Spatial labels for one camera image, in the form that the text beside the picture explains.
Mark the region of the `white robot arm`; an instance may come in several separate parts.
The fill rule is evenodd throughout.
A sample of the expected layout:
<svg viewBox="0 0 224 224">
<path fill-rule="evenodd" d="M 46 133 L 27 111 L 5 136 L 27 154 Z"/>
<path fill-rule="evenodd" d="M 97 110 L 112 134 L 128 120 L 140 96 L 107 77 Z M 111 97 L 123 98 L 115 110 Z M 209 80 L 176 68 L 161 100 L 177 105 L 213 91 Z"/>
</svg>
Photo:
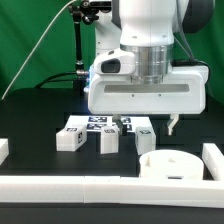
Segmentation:
<svg viewBox="0 0 224 224">
<path fill-rule="evenodd" d="M 199 31 L 212 17 L 215 0 L 112 0 L 120 47 L 96 57 L 88 108 L 111 114 L 168 114 L 167 131 L 181 114 L 205 109 L 209 66 L 190 56 L 174 60 L 174 34 Z"/>
</svg>

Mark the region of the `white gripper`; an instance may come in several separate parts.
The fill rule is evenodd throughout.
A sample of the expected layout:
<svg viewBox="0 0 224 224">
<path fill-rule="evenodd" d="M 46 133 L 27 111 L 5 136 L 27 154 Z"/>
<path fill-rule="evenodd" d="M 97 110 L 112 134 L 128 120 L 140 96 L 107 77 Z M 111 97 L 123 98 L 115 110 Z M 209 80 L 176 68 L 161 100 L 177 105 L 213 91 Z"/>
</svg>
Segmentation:
<svg viewBox="0 0 224 224">
<path fill-rule="evenodd" d="M 122 136 L 127 126 L 120 114 L 171 114 L 168 134 L 179 121 L 178 114 L 200 114 L 205 109 L 207 66 L 174 67 L 159 84 L 134 84 L 128 75 L 95 74 L 90 84 L 88 109 L 92 114 L 111 114 Z"/>
</svg>

